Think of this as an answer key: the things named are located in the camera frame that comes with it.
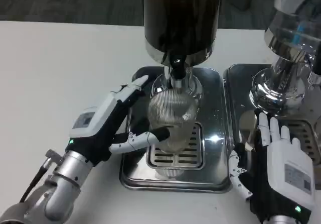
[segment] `drip tray grate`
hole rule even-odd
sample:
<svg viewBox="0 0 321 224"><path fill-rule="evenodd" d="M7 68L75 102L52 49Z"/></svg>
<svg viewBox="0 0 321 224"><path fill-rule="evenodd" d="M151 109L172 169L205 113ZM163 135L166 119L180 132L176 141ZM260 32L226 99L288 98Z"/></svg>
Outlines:
<svg viewBox="0 0 321 224"><path fill-rule="evenodd" d="M204 162L201 126L195 123L191 133L189 145L180 154L163 152L160 148L151 146L147 163L154 169L200 169Z"/></svg>
<svg viewBox="0 0 321 224"><path fill-rule="evenodd" d="M301 149L310 156L314 165L321 163L321 152L314 137L311 125L302 120L281 120L281 125L290 129L291 137L297 137L301 142Z"/></svg>

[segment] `stainless steel drip tray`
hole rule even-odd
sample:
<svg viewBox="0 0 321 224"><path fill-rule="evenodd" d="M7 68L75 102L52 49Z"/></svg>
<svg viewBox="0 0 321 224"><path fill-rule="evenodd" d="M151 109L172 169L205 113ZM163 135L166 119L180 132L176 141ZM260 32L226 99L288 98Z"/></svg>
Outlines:
<svg viewBox="0 0 321 224"><path fill-rule="evenodd" d="M249 133L253 129L254 105L250 101L249 93L253 77L260 70L270 67L266 64L236 64L224 74L224 90L227 103L229 139L234 143L248 141ZM287 117L278 117L281 125L289 127L293 137L301 141L301 149L312 159L314 165L315 187L321 189L321 152L317 134L313 126L321 116L320 89L306 91L304 101L299 111Z"/></svg>
<svg viewBox="0 0 321 224"><path fill-rule="evenodd" d="M162 67L145 67L134 78L162 73ZM223 83L212 69L194 68L193 74L201 82L204 95L188 147L179 155L167 154L155 147L125 154L120 181L127 188L215 193L229 188ZM151 84L144 89L146 97L131 109L127 130L133 133L137 132L139 120L146 118L150 88Z"/></svg>
<svg viewBox="0 0 321 224"><path fill-rule="evenodd" d="M175 155L164 153L160 148L152 146L147 152L147 164L154 169L199 170L203 167L204 146L201 125L195 123L188 147Z"/></svg>

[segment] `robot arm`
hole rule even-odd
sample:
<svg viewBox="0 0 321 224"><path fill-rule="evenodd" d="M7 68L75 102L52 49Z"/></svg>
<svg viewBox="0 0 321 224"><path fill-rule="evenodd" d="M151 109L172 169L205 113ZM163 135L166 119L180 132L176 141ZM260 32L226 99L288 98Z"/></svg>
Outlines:
<svg viewBox="0 0 321 224"><path fill-rule="evenodd" d="M47 152L47 160L20 203L10 207L0 217L0 223L64 223L93 167L107 161L112 153L131 152L169 138L166 127L138 136L134 133L116 135L129 109L142 96L147 81L148 76L138 78L122 86L120 91L110 93L99 108L86 109L75 122L65 155L61 157L52 150ZM53 163L57 166L52 175L28 197Z"/></svg>
<svg viewBox="0 0 321 224"><path fill-rule="evenodd" d="M276 118L257 113L256 143L251 152L237 144L229 157L233 187L250 203L261 223L307 224L314 205L311 158Z"/></svg>

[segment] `dark liquid container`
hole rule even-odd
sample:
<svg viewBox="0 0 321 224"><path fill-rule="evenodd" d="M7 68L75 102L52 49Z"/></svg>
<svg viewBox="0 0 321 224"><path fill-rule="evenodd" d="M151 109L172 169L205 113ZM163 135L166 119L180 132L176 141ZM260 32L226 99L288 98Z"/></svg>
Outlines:
<svg viewBox="0 0 321 224"><path fill-rule="evenodd" d="M155 49L192 55L216 37L221 0L144 0L145 37Z"/></svg>

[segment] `green indicator light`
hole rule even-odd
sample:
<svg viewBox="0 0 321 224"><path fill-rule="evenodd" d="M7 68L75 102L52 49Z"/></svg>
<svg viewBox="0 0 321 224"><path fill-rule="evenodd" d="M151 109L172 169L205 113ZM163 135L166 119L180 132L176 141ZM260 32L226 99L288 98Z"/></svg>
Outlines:
<svg viewBox="0 0 321 224"><path fill-rule="evenodd" d="M301 212L301 207L299 207L298 205L295 207L295 210L297 211L297 212Z"/></svg>

